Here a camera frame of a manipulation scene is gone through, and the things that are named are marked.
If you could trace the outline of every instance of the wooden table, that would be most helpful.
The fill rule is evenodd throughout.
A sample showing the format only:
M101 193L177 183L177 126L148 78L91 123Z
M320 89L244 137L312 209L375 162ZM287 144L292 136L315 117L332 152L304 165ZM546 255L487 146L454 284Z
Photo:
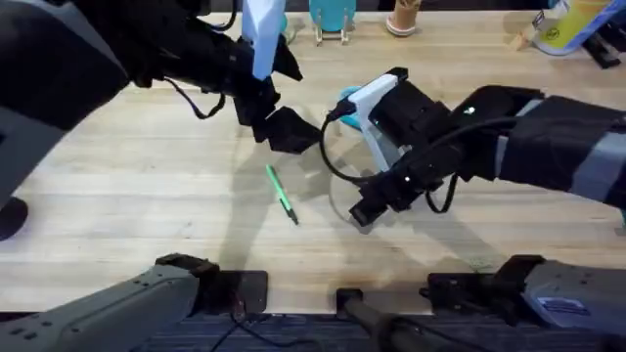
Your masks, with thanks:
M282 104L320 125L338 92L406 66L410 80L453 107L476 88L543 88L626 110L626 66L602 71L585 53L556 58L508 49L534 12L419 14L420 34L389 35L383 14L359 15L352 42L314 46L307 16L291 48L305 80L276 77ZM219 22L219 16L209 17ZM206 109L215 96L193 91ZM373 169L358 133L328 137L344 170ZM300 218L276 201L276 166ZM357 190L331 177L317 148L271 153L237 123L232 105L199 121L166 85L129 87L80 125L19 190L31 207L18 236L0 243L0 310L45 310L133 277L170 252L227 269L270 273L271 312L329 312L340 286L359 286L381 309L427 310L418 288L431 272L497 270L537 253L581 265L626 268L620 215L570 195L480 180L459 187L446 215L418 206L387 213L369 235L345 220Z

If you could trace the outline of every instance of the cable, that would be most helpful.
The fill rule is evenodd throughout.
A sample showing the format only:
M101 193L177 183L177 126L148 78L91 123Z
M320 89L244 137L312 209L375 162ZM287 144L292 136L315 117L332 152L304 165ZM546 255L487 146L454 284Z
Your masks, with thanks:
M314 339L314 338L296 338L294 340L291 341L287 341L287 342L279 342L279 341L274 341L271 340L261 334L259 334L258 332L246 327L245 325L241 324L240 322L238 322L235 319L235 316L231 313L231 321L233 322L233 324L245 331L247 334L249 334L250 336L268 344L274 347L278 347L278 348L290 348L290 347L294 347L294 346L298 346L298 345L304 345L304 344L315 344L318 346L319 350L322 352L326 351L326 348L324 347L324 343L322 343L322 341Z
M169 78L163 78L163 80L171 84L172 87L174 87L174 90L176 90L176 92L180 94L187 101L187 103L189 103L189 105L192 107L192 110L194 111L194 115L199 119L207 119L210 117L214 117L215 114L218 113L220 110L222 110L224 106L226 105L226 96L224 95L224 93L220 93L219 102L217 102L215 107L213 107L213 109L211 109L211 111L209 111L208 114L204 114L200 110L200 108L198 108L196 103L194 103L194 101L187 95L187 93L185 93L185 91L178 84L176 84L176 82L174 82L173 80Z
M456 343L456 344L458 344L460 346L464 346L464 347L467 347L467 348L475 350L475 351L494 352L494 351L490 350L489 348L485 348L485 347L482 347L482 346L480 346L478 344L475 344L473 342L465 341L463 339L454 337L452 335L449 335L449 334L447 334L445 332L442 332L442 331L439 331L437 329L433 329L433 328L431 328L429 326L426 326L426 325L424 325L424 324L422 324L420 322L417 322L415 320L412 320L412 319L402 319L402 323L408 323L407 326L410 326L410 327L413 327L413 328L418 328L418 329L424 330L424 331L428 331L428 332L432 333L433 335L439 336L439 337L441 337L441 338L443 338L443 339L445 339L447 341Z
M271 316L269 316L269 315L268 315L268 316L266 316L266 317L263 317L262 319L255 320L255 321L252 321L252 322L250 322L250 323L251 323L252 325L254 325L254 324L259 324L259 323L263 323L263 322L265 322L266 320L268 320L270 317L271 317ZM241 324L242 322L245 322L246 320L247 320L247 318L243 318L243 319L242 319L240 322L238 322L238 323L240 323L240 324ZM233 324L233 325L232 325L232 326L231 326L228 330L226 330L226 332L224 332L224 333L223 333L223 334L222 334L222 335L221 335L221 336L217 339L217 341L215 342L215 344L213 344L213 347L211 347L211 349L210 349L210 351L209 351L209 352L215 352L215 351L217 351L217 349L219 348L219 346L221 346L221 345L222 345L222 343L224 343L224 341L226 341L226 339L227 339L227 338L228 338L231 334L233 334L233 332L235 332L235 330L237 330L238 328L239 328L239 325L237 325L237 324Z
M211 347L209 352L215 352L217 351L217 349L219 348L219 346L221 346L222 343L224 343L224 341L226 341L226 339L233 333L235 332L235 330L237 330L239 327L237 326L237 324L233 324L228 330L226 330L226 332L224 332L224 334L222 334L217 341L215 342L215 344L213 345L213 347Z
M373 180L376 176L365 176L365 177L357 177L357 176L349 176L346 175L344 173L342 173L341 171L339 171L329 160L328 155L326 154L326 147L325 147L325 142L324 142L324 136L326 135L326 129L329 127L329 124L331 123L331 120L329 118L327 118L324 123L322 124L322 130L321 130L321 135L322 137L320 137L320 153L322 154L322 160L324 161L324 163L326 164L326 166L331 170L331 172L333 172L333 174L340 178L341 180L347 181L347 182L351 182L355 185L358 186L359 183L365 183L368 181Z
M369 181L374 180L377 176L365 176L365 177L357 177L357 176L349 176L346 175L344 173L342 173L341 171L339 171L329 160L328 155L326 153L326 148L325 148L325 142L324 142L324 136L326 135L326 130L329 126L329 124L332 122L332 120L330 118L326 118L326 120L324 121L324 123L322 124L322 130L321 130L321 134L322 137L320 138L320 152L322 153L322 160L324 161L324 163L327 165L327 167L331 170L331 172L333 172L333 174L344 180L344 181L348 181L351 182L355 185L358 186L358 184L361 183L367 183ZM473 132L477 129L481 129L481 128L486 128L486 127L493 127L496 125L502 125L502 124L510 124L510 123L515 123L518 122L517 117L501 117L501 118L494 118L491 120L487 120L487 121L482 121L482 122L477 122L471 125L467 125L464 126L462 128L459 128L457 130L454 130L446 135L443 135L442 137L440 137L439 139L435 140L434 142L432 142L430 145L428 145L428 147L426 149L424 149L423 151L421 151L420 153L418 153L416 156L413 156L411 158L408 158L407 160L404 160L403 163L411 163L416 161L416 159L420 159L425 157L428 153L431 153L433 150L435 150L436 148L440 147L441 145L448 143L456 138L461 137L464 134L467 134L469 132ZM456 189L456 183L457 181L455 181L454 184L451 183L451 191L452 191L452 195L449 196L448 198L450 199L450 203L452 202L452 197L454 196L454 191ZM428 195L428 193L426 193L426 201L428 201L428 199L431 198L431 196ZM434 205L434 203L432 202L432 199L429 202L429 205Z
M235 24L235 19L237 18L237 9L239 8L238 0L233 0L233 8L231 9L231 18L228 19L228 22L224 24L211 24L208 26L215 31L226 31L230 29L233 24Z
M388 327L391 328L391 330L387 330L386 333L390 333L392 332L393 329L393 325L399 325L399 326L404 326L405 328L408 329L418 329L420 330L420 332L423 331L427 331L435 336L438 336L446 341L452 342L452 343L456 343L460 346L464 346L468 349L471 350L475 350L475 351L480 351L480 352L494 352L486 347L482 347L478 344L475 344L473 342L469 342L469 341L465 341L463 339L454 337L452 335L449 335L446 332L431 328L427 325L424 325L416 320L413 320L411 318L406 318L406 317L402 317L402 316L395 316L393 318L391 318L389 321L386 322L387 324L390 324L391 326Z
M426 203L432 212L435 214L443 214L450 210L450 206L452 205L452 200L454 199L454 193L457 191L457 183L459 182L459 174L452 175L450 179L450 184L448 185L448 192L446 193L446 199L443 202L443 206L441 209L434 204L432 200L431 191L426 191Z

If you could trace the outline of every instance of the bottle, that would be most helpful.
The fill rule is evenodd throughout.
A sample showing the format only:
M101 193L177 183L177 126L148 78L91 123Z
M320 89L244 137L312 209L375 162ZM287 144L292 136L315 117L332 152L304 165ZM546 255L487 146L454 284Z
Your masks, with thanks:
M555 6L559 19L534 44L544 53L567 55L624 8L626 0L560 0Z

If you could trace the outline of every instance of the teal object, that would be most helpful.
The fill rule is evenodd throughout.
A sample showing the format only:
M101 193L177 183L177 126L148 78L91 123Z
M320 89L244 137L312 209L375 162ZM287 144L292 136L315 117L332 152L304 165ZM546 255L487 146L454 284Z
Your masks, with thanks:
M346 13L350 22L354 19L356 0L309 0L309 13L315 23L321 15L323 30L339 31L343 29Z
M350 94L358 91L359 89L361 89L360 86L347 87L343 89L341 93L339 93L339 99L341 100L349 96ZM342 116L339 120L356 130L359 130L359 131L361 130L361 124L359 123L359 116L356 114L356 112L350 115Z
M281 182L278 180L278 176L276 176L276 171L274 171L274 167L272 167L272 165L265 165L265 170L267 171L267 175L272 181L272 185L274 186L274 189L278 194L279 202L283 206L283 209L285 210L287 216L291 218L291 220L293 220L293 223L295 225L297 225L297 216L295 215L295 211L293 211L293 208L291 207L290 200L287 198L287 194L285 193L285 190L283 190Z

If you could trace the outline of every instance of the pen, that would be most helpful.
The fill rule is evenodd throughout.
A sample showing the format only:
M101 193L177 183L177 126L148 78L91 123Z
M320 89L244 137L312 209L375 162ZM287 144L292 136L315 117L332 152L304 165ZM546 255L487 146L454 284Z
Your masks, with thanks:
M272 167L272 165L265 165L265 169L267 170L267 175L270 177L270 180L272 180L276 193L278 193L279 201L281 202L287 216L293 220L295 225L298 225L297 216L291 207L290 200L287 199L287 195L285 194L285 190L283 190L283 186L281 186L281 182L278 180L278 176L276 176L274 167Z

